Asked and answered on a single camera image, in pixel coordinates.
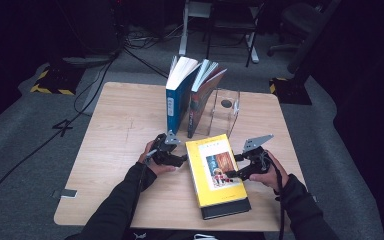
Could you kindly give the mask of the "yellow book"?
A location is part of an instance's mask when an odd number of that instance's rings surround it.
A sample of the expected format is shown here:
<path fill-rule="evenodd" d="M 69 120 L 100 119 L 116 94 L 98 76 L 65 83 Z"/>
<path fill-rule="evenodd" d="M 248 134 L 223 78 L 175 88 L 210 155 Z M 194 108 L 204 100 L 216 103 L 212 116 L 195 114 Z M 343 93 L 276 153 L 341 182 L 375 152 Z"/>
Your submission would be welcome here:
<path fill-rule="evenodd" d="M 243 182 L 227 173 L 238 166 L 226 134 L 185 143 L 200 208 L 248 197 Z"/>

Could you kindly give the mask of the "yellow black striped stand base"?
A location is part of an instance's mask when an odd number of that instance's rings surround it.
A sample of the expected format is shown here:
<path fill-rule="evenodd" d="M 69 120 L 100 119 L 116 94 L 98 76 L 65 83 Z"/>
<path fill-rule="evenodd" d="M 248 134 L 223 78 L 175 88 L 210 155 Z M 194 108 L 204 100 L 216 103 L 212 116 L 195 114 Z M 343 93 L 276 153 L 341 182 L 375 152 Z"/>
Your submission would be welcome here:
<path fill-rule="evenodd" d="M 75 95 L 85 70 L 81 68 L 58 69 L 46 66 L 40 73 L 31 92 Z"/>
<path fill-rule="evenodd" d="M 283 104 L 312 104 L 305 86 L 295 83 L 292 79 L 272 78 L 269 80 L 269 90 Z"/>

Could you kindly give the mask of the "dark red book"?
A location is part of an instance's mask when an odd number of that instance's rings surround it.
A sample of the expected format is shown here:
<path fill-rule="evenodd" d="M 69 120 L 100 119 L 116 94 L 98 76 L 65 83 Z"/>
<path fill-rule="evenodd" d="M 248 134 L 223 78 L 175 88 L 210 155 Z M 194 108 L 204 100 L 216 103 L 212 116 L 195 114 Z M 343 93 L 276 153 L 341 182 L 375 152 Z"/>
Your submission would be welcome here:
<path fill-rule="evenodd" d="M 192 138 L 208 99 L 226 72 L 218 62 L 204 59 L 191 87 L 187 137 Z"/>

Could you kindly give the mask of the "person's dark clothing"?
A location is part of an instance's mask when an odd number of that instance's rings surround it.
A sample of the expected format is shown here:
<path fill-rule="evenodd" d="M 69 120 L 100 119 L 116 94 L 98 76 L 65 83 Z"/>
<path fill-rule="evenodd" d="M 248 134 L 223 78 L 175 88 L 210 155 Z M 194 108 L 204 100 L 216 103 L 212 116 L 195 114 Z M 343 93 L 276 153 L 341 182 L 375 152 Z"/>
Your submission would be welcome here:
<path fill-rule="evenodd" d="M 129 229 L 122 240 L 268 240 L 263 232 Z"/>

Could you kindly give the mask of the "person's right hand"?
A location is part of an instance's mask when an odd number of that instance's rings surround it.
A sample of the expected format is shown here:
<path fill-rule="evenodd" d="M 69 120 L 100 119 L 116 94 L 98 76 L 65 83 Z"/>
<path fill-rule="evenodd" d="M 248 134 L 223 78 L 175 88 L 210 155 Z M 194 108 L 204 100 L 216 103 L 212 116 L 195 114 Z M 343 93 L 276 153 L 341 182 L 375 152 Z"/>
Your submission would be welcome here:
<path fill-rule="evenodd" d="M 249 180 L 260 182 L 263 185 L 272 188 L 275 192 L 280 192 L 280 187 L 286 185 L 289 176 L 276 157 L 271 152 L 268 152 L 268 155 L 273 161 L 268 172 L 264 174 L 252 174 L 249 177 Z"/>

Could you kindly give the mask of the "grey round stand base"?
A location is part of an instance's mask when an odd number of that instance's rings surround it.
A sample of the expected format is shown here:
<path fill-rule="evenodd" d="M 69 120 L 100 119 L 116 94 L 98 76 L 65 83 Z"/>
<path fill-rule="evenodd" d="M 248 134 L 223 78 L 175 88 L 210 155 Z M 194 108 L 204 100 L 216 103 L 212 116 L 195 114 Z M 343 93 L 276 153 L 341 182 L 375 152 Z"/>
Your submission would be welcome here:
<path fill-rule="evenodd" d="M 88 55 L 86 57 L 65 57 L 63 61 L 70 66 L 78 68 L 93 68 L 110 63 L 117 58 L 116 55 Z"/>

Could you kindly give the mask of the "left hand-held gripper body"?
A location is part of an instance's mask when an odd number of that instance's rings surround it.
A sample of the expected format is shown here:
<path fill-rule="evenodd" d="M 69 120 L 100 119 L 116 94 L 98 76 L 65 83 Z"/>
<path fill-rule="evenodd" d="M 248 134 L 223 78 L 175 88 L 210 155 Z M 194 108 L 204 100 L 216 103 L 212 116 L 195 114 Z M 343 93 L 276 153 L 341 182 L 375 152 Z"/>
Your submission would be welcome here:
<path fill-rule="evenodd" d="M 172 151 L 176 149 L 180 140 L 169 130 L 167 133 L 159 134 L 151 147 L 151 157 L 156 164 L 167 164 L 169 161 L 176 161 Z"/>

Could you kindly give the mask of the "black floor tape mark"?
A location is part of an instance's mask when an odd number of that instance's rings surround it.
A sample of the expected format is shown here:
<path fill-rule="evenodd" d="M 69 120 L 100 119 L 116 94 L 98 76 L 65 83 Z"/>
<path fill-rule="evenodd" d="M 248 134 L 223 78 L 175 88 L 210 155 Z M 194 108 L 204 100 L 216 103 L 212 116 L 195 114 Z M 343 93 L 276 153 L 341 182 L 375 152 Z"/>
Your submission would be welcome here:
<path fill-rule="evenodd" d="M 63 137 L 68 130 L 72 129 L 71 121 L 68 119 L 65 119 L 65 120 L 53 125 L 52 128 L 58 131 L 58 134 L 60 137 Z"/>

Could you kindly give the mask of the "black metal chair frame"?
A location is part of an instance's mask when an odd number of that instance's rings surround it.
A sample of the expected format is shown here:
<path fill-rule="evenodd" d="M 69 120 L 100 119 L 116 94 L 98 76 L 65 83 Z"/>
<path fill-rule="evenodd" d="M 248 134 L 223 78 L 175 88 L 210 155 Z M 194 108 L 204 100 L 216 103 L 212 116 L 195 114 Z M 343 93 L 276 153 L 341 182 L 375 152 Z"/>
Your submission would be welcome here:
<path fill-rule="evenodd" d="M 212 47 L 220 47 L 220 44 L 212 44 L 212 35 L 215 32 L 240 34 L 239 42 L 244 41 L 247 50 L 246 67 L 252 58 L 257 22 L 263 7 L 262 0 L 212 0 L 206 36 L 206 58 L 209 58 Z"/>

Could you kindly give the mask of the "person's left hand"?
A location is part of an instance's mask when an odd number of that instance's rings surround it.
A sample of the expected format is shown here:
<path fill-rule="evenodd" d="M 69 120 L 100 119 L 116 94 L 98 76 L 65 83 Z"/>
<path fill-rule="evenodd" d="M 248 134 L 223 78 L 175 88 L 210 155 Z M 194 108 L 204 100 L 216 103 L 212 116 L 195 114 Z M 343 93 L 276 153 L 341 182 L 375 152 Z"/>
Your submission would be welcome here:
<path fill-rule="evenodd" d="M 174 172 L 176 168 L 171 165 L 158 165 L 154 162 L 151 157 L 148 157 L 147 154 L 150 152 L 153 142 L 150 141 L 146 144 L 143 153 L 140 155 L 138 162 L 145 164 L 150 170 L 154 172 L 155 175 L 161 175 L 163 173 Z"/>

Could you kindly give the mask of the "clear acrylic book rack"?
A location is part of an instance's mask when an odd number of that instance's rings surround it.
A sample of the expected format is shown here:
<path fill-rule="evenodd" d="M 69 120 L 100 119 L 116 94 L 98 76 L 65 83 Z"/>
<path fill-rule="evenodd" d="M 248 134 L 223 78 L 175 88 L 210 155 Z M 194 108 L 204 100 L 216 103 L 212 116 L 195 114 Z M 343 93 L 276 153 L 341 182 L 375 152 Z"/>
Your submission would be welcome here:
<path fill-rule="evenodd" d="M 210 95 L 192 140 L 231 135 L 239 115 L 240 92 L 218 88 Z"/>

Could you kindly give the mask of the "dark office chair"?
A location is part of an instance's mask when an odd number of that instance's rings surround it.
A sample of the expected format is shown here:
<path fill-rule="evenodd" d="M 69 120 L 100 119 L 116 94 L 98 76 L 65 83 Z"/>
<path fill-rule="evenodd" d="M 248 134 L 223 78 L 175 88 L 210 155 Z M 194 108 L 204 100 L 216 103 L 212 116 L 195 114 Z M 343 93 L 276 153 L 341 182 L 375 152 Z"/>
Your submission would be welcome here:
<path fill-rule="evenodd" d="M 267 55 L 273 56 L 275 52 L 296 51 L 321 21 L 322 15 L 319 9 L 304 2 L 288 6 L 281 13 L 281 30 L 295 37 L 297 41 L 271 46 Z"/>

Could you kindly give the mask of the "blue book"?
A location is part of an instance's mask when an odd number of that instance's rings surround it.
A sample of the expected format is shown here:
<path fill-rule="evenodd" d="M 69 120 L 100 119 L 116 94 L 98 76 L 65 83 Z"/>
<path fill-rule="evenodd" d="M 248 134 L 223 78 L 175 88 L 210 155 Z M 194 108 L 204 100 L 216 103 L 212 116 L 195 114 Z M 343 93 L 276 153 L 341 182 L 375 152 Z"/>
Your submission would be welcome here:
<path fill-rule="evenodd" d="M 175 57 L 166 82 L 167 130 L 177 133 L 189 106 L 191 87 L 201 64 L 192 58 Z"/>

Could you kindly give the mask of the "dark slanted stand post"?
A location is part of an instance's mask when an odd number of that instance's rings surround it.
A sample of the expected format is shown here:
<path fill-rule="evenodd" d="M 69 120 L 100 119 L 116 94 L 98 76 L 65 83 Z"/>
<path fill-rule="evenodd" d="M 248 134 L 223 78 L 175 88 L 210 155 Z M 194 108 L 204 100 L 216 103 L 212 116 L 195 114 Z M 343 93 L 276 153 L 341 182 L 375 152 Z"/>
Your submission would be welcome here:
<path fill-rule="evenodd" d="M 319 9 L 323 15 L 321 21 L 317 24 L 315 29 L 309 34 L 309 36 L 304 40 L 304 42 L 297 49 L 297 53 L 289 63 L 287 69 L 291 74 L 296 74 L 299 69 L 301 69 L 306 62 L 311 58 L 311 50 L 314 47 L 317 38 L 322 33 L 324 27 L 330 20 L 331 16 L 336 11 L 341 0 L 326 0 L 327 3 L 320 7 Z"/>

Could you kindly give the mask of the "white desk frame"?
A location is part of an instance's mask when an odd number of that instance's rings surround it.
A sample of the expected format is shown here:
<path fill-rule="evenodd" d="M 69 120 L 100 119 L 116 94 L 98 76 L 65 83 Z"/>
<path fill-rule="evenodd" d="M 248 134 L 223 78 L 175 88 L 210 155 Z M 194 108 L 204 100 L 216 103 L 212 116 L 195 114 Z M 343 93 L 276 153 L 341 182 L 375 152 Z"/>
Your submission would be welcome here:
<path fill-rule="evenodd" d="M 188 42 L 188 24 L 189 21 L 195 18 L 206 19 L 208 23 L 209 13 L 210 13 L 210 5 L 212 0 L 185 0 L 184 10 L 183 10 L 183 27 L 182 34 L 180 40 L 180 46 L 178 53 L 181 56 L 184 56 L 187 52 L 187 42 Z M 206 30 L 204 31 L 203 40 L 207 41 L 208 37 L 206 36 Z M 257 55 L 255 47 L 252 51 L 252 63 L 258 63 L 259 57 Z"/>

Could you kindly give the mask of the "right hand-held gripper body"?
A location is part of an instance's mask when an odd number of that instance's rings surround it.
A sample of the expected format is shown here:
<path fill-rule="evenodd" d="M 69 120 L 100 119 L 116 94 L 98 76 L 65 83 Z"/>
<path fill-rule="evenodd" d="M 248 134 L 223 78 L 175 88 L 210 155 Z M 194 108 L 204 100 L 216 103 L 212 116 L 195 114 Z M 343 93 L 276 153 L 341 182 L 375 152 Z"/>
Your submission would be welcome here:
<path fill-rule="evenodd" d="M 273 134 L 269 134 L 245 141 L 241 156 L 248 159 L 250 164 L 241 170 L 242 174 L 264 174 L 268 172 L 272 159 L 261 145 L 273 137 Z"/>

